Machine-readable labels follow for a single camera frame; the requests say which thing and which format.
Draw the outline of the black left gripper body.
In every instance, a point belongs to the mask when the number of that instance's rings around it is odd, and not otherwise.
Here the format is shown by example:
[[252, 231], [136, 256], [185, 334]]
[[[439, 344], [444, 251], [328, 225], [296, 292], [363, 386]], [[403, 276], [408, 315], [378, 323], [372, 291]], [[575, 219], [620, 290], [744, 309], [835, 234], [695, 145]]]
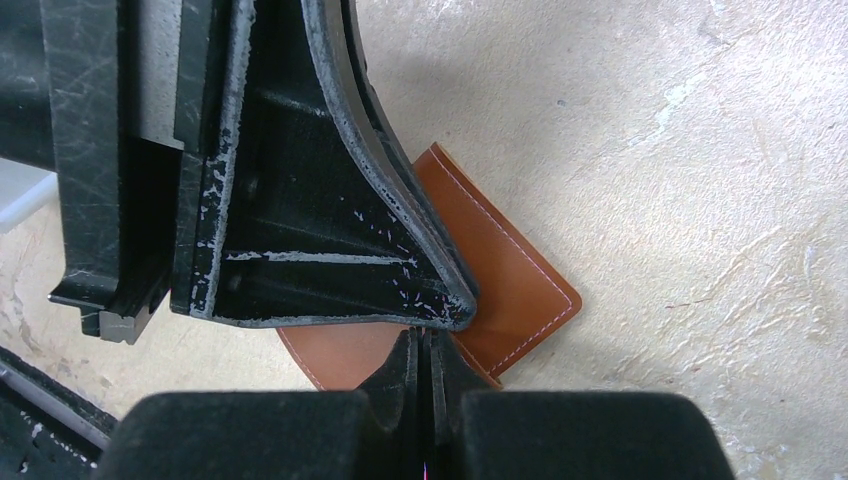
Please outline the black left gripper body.
[[171, 140], [143, 136], [138, 1], [1, 5], [1, 159], [54, 172], [64, 273], [51, 301], [82, 332], [133, 344], [164, 299], [187, 314], [219, 139], [229, 1], [177, 5]]

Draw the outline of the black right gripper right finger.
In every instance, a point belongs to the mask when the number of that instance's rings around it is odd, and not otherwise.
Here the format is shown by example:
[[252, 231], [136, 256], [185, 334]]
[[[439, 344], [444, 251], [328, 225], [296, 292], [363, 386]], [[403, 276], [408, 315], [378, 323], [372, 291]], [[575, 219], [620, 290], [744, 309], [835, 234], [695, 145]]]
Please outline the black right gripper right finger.
[[431, 479], [731, 479], [710, 422], [662, 392], [502, 391], [423, 335]]

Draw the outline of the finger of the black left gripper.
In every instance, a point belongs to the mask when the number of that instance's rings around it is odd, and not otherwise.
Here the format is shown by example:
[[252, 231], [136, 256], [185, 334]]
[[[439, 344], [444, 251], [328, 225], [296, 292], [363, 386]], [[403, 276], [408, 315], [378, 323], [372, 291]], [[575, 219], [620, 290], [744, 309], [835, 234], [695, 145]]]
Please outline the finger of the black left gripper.
[[367, 76], [351, 1], [186, 1], [173, 312], [459, 331], [479, 287]]

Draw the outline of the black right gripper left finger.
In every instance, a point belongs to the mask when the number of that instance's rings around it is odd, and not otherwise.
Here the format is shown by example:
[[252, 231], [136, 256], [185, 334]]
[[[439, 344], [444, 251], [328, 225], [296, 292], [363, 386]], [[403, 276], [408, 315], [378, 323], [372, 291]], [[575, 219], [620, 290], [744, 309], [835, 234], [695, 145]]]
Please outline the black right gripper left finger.
[[348, 391], [171, 392], [119, 423], [95, 479], [418, 479], [421, 332]]

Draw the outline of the brown leather card holder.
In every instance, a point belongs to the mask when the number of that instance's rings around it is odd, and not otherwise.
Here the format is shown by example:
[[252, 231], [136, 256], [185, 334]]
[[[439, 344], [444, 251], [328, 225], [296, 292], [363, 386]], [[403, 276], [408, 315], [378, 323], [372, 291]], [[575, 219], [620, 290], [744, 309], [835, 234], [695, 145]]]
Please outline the brown leather card holder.
[[[453, 339], [486, 382], [572, 319], [582, 307], [576, 290], [434, 143], [414, 169], [481, 295], [471, 325]], [[403, 326], [391, 323], [281, 328], [293, 360], [319, 390], [358, 387], [387, 359]]]

